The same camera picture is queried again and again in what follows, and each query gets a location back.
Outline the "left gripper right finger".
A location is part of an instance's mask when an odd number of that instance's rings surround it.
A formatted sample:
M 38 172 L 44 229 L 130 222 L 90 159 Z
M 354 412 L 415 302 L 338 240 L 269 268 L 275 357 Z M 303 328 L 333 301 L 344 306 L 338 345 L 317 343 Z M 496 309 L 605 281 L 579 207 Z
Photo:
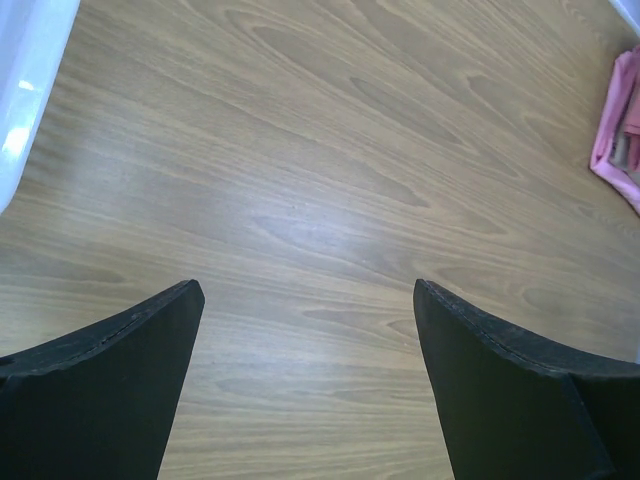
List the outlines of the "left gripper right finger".
M 639 367 L 512 324 L 420 280 L 422 355 L 458 479 L 635 479 Z

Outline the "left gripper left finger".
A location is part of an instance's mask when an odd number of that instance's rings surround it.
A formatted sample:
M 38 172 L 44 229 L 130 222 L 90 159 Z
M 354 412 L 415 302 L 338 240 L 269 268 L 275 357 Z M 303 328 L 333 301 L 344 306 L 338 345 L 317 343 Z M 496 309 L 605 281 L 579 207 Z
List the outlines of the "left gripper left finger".
M 2 478 L 157 478 L 204 304 L 182 281 L 2 357 Z

